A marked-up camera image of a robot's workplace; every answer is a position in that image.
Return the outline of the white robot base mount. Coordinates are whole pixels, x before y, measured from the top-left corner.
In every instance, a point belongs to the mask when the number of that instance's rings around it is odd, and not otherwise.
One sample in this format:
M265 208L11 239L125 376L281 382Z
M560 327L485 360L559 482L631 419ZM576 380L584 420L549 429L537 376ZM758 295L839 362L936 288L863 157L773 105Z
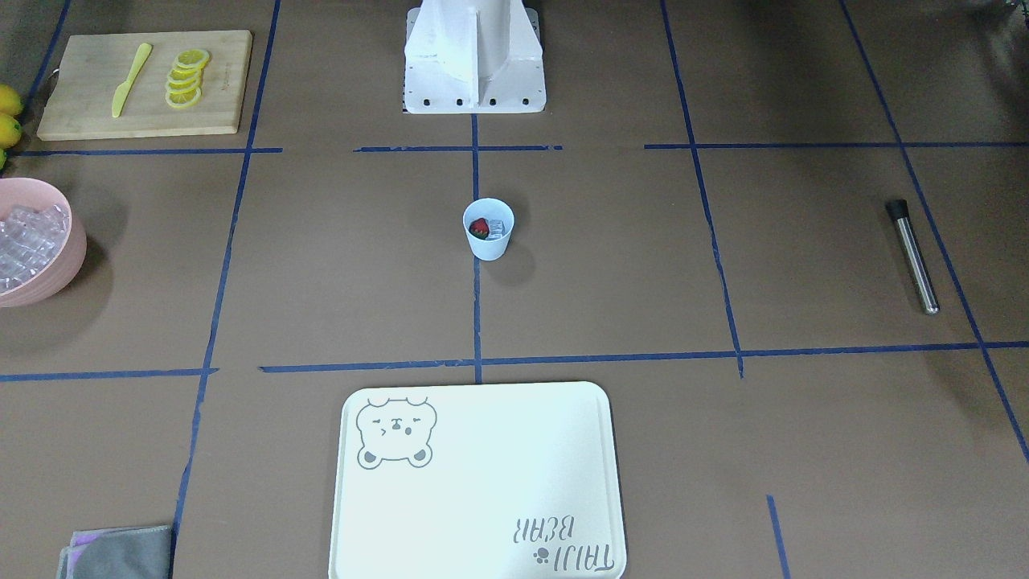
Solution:
M522 1L423 1L409 10L405 113L523 114L545 105L537 10Z

